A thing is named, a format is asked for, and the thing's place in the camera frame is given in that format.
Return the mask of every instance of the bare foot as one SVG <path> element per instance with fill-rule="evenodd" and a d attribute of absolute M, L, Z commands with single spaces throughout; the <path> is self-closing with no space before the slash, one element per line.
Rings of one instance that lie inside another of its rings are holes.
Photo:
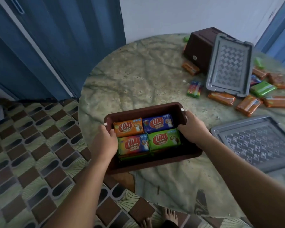
<path fill-rule="evenodd" d="M 178 219 L 175 215 L 174 210 L 164 208 L 163 219 L 170 220 L 171 222 L 174 222 L 176 225 L 178 225 Z"/>
<path fill-rule="evenodd" d="M 141 228 L 152 228 L 151 219 L 147 218 L 147 219 L 143 220 L 140 227 Z"/>

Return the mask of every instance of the person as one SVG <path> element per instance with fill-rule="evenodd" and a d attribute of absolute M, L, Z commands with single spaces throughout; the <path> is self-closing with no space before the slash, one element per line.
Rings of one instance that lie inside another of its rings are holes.
<path fill-rule="evenodd" d="M 179 131 L 190 142 L 201 148 L 220 173 L 233 197 L 255 228 L 285 227 L 285 187 L 237 156 L 214 138 L 190 111 L 186 111 L 186 125 Z M 46 228 L 93 227 L 98 198 L 106 169 L 117 152 L 118 143 L 114 130 L 107 132 L 99 126 L 91 150 L 91 161 L 67 198 L 46 223 Z M 164 212 L 166 226 L 177 225 L 175 212 Z M 152 227 L 147 218 L 141 227 Z"/>

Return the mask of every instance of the round table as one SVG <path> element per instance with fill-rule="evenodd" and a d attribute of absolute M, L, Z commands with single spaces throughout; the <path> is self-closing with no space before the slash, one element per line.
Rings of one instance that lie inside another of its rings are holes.
<path fill-rule="evenodd" d="M 190 81 L 205 81 L 181 68 L 185 34 L 167 34 L 127 44 L 106 56 L 90 73 L 79 100 L 79 123 L 89 145 L 97 127 L 109 113 L 168 102 L 180 102 L 203 120 L 208 128 L 247 118 L 233 107 L 207 97 L 186 96 Z M 262 53 L 269 71 L 285 75 L 281 64 Z M 285 95 L 275 90 L 274 95 Z M 271 115 L 285 125 L 285 109 L 260 106 L 253 116 Z M 200 157 L 114 176 L 129 190 L 152 203 L 177 211 L 215 217 L 242 217 L 223 179 L 208 157 Z"/>

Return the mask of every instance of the brown plastic box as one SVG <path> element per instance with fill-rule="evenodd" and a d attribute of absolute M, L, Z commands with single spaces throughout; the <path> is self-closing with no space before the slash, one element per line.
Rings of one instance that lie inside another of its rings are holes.
<path fill-rule="evenodd" d="M 179 102 L 172 102 L 162 105 L 150 106 L 141 109 L 134 109 L 113 114 L 108 114 L 104 118 L 107 131 L 113 129 L 114 122 L 122 122 L 137 118 L 148 118 L 158 115 L 171 114 L 173 124 L 177 127 L 179 124 L 186 124 L 187 119 L 183 111 L 183 106 Z M 120 161 L 115 155 L 107 169 L 107 174 L 118 174 L 140 170 L 148 167 L 159 166 L 171 162 L 178 162 L 189 158 L 198 157 L 202 150 L 195 144 L 189 142 L 181 133 L 180 138 L 182 145 L 167 148 L 163 152 L 155 153 L 154 156 L 140 157 L 131 160 Z"/>
<path fill-rule="evenodd" d="M 184 56 L 197 65 L 204 74 L 208 72 L 212 48 L 218 33 L 226 34 L 215 27 L 192 32 L 184 50 Z"/>

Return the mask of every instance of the tiled floor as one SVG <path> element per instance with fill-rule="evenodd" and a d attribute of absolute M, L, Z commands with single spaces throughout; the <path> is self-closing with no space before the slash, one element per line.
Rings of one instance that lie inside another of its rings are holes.
<path fill-rule="evenodd" d="M 0 227 L 42 227 L 65 199 L 90 159 L 80 133 L 78 103 L 16 103 L 0 121 Z M 162 208 L 106 176 L 94 227 L 154 227 Z M 241 219 L 177 213 L 180 227 L 244 227 Z"/>

